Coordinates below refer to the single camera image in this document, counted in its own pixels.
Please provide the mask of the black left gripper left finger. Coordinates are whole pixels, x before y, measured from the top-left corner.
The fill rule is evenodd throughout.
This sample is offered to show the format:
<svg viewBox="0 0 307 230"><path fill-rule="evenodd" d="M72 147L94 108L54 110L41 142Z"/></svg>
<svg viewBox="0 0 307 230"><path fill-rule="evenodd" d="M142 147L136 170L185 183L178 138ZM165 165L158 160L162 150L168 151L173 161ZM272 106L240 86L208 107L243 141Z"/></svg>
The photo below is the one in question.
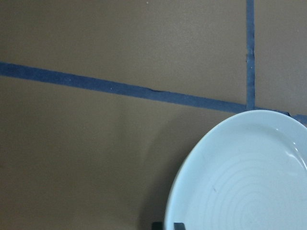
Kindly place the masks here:
<svg viewBox="0 0 307 230"><path fill-rule="evenodd" d="M163 222L153 222L152 223L152 230L163 230L164 223Z"/></svg>

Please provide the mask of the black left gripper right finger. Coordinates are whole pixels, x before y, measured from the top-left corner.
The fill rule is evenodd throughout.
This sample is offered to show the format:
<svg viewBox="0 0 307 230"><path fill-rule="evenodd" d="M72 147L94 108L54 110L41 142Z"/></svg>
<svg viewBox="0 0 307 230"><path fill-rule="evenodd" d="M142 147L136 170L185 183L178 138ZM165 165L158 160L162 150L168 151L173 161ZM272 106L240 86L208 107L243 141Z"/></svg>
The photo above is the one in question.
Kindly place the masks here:
<svg viewBox="0 0 307 230"><path fill-rule="evenodd" d="M174 230L185 230L185 224L182 222L175 222Z"/></svg>

